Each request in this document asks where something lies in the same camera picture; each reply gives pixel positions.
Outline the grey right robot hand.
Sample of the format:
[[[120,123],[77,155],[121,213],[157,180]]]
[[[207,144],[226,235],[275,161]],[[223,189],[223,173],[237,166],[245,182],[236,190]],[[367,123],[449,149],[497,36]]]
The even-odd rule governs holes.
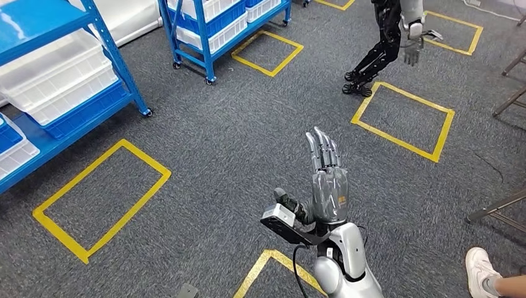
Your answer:
[[[290,198],[279,187],[273,190],[273,196],[277,203],[295,214],[295,219],[303,225],[315,222],[340,224],[347,220],[349,210],[348,171],[342,166],[335,141],[318,127],[314,127],[314,131],[314,134],[306,132],[313,169],[312,198],[298,201]]]

